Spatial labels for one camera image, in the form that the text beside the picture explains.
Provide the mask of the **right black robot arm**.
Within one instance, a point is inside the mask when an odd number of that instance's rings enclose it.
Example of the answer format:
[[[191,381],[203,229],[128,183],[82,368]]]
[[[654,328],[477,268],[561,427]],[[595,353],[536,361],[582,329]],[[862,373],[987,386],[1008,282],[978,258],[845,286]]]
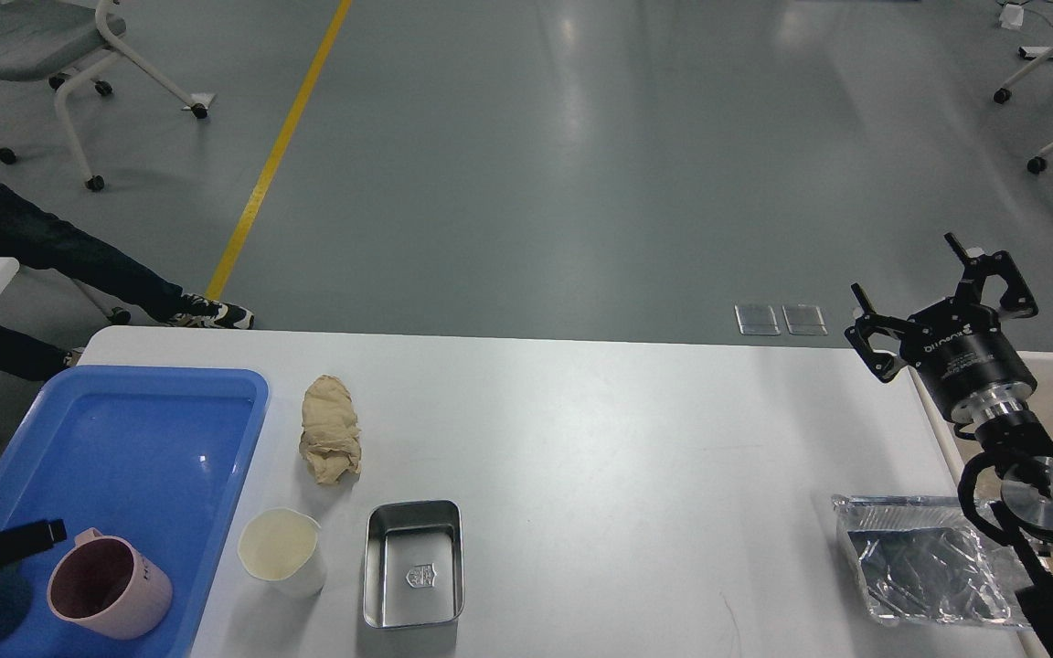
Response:
[[[845,335],[881,382],[914,370],[941,419],[979,445],[957,499],[974,529],[1015,550],[1029,577],[1016,599],[1053,657],[1053,571],[1032,547],[1053,546],[1053,439],[1029,407],[1037,380],[1002,330],[1039,308],[1007,251],[965,250],[952,233],[945,241],[963,267],[952,295],[901,318],[875,311],[853,284],[860,312]]]

